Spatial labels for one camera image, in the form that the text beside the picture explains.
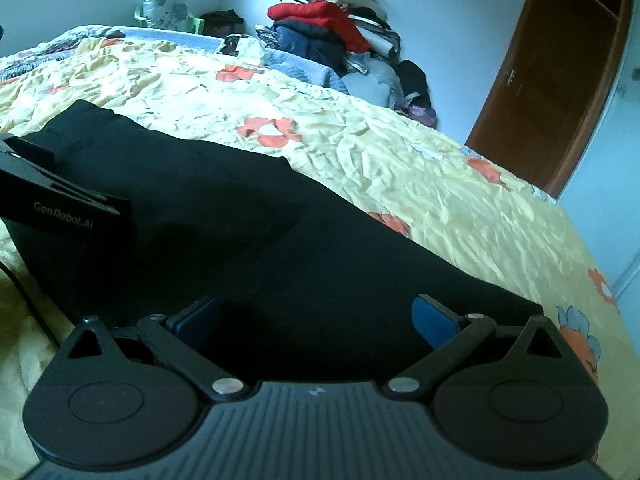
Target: black cable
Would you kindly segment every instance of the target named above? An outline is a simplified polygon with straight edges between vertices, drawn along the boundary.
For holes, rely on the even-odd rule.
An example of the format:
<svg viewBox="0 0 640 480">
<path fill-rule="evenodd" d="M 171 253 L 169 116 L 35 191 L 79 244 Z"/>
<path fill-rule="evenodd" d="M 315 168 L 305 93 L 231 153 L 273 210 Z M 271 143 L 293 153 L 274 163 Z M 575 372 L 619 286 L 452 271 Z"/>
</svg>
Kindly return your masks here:
<svg viewBox="0 0 640 480">
<path fill-rule="evenodd" d="M 20 283 L 20 281 L 18 281 L 18 278 L 15 277 L 15 274 L 2 261 L 0 261 L 0 269 L 13 282 L 13 284 L 15 285 L 15 288 L 18 289 L 18 292 L 20 292 L 20 295 L 22 296 L 23 300 L 27 304 L 27 307 L 28 307 L 29 311 L 31 312 L 31 315 L 38 322 L 38 324 L 40 325 L 40 328 L 42 329 L 42 331 L 49 338 L 49 341 L 51 341 L 51 344 L 53 345 L 53 348 L 58 350 L 60 348 L 60 341 L 58 341 L 58 338 L 56 338 L 56 336 L 53 335 L 53 332 L 51 331 L 51 329 L 45 323 L 44 319 L 42 318 L 42 316 L 38 312 L 38 309 L 33 304 L 33 301 L 31 301 L 31 298 L 27 294 L 27 291 L 24 290 L 24 287 L 22 286 L 22 283 Z"/>
</svg>

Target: blue gripper pad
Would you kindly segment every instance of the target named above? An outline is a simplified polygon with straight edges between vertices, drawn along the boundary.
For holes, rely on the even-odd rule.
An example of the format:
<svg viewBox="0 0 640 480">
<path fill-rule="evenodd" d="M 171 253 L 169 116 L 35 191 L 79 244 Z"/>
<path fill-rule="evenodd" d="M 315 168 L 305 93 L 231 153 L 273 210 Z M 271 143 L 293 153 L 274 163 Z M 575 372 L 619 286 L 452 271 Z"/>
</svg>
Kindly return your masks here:
<svg viewBox="0 0 640 480">
<path fill-rule="evenodd" d="M 424 298 L 415 298 L 411 318 L 418 334 L 437 350 L 460 333 L 458 323 L 445 316 Z"/>
</svg>

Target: black bag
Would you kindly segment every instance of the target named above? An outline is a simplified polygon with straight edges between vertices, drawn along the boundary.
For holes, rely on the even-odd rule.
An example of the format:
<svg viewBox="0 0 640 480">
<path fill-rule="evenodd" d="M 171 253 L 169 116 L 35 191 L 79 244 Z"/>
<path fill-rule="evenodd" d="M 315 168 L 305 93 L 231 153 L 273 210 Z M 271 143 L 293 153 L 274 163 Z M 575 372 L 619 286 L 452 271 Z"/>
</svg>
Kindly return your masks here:
<svg viewBox="0 0 640 480">
<path fill-rule="evenodd" d="M 244 19 L 231 10 L 216 10 L 201 16 L 204 20 L 204 36 L 226 38 L 229 34 L 244 34 Z"/>
</svg>

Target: bed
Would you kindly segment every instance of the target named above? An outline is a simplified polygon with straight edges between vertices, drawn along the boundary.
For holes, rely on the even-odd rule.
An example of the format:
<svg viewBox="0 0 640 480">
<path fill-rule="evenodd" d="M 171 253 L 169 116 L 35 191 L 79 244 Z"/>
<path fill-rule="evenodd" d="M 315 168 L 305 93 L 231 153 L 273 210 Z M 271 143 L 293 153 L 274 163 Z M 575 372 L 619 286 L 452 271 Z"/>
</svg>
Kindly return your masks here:
<svg viewBox="0 0 640 480">
<path fill-rule="evenodd" d="M 606 278 L 553 199 L 388 108 L 212 54 L 214 38 L 122 31 L 124 38 L 85 38 L 69 56 L 0 81 L 0 132 L 37 131 L 84 99 L 181 139 L 285 156 L 296 171 L 390 229 L 541 304 L 609 405 L 598 465 L 613 478 L 638 480 L 640 357 Z M 291 120 L 288 134 L 274 126 L 281 118 Z M 4 224 L 0 260 L 56 336 L 68 335 L 71 324 L 29 275 Z M 1 480 L 37 462 L 21 411 L 52 356 L 20 294 L 0 273 Z"/>
</svg>

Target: green plastic chair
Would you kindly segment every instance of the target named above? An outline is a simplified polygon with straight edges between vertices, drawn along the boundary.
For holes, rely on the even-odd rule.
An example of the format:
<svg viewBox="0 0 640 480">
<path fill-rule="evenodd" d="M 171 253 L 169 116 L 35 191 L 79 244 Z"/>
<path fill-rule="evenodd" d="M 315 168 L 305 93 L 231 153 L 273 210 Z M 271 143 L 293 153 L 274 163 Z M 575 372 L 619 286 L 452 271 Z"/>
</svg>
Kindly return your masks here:
<svg viewBox="0 0 640 480">
<path fill-rule="evenodd" d="M 142 14 L 142 5 L 139 5 L 136 9 L 136 12 L 133 13 L 134 18 L 140 24 L 140 27 L 147 28 L 146 26 L 146 18 Z M 194 17 L 193 14 L 189 13 L 189 19 L 191 20 L 191 30 L 192 34 L 202 35 L 202 29 L 204 28 L 204 20 L 200 18 Z"/>
</svg>

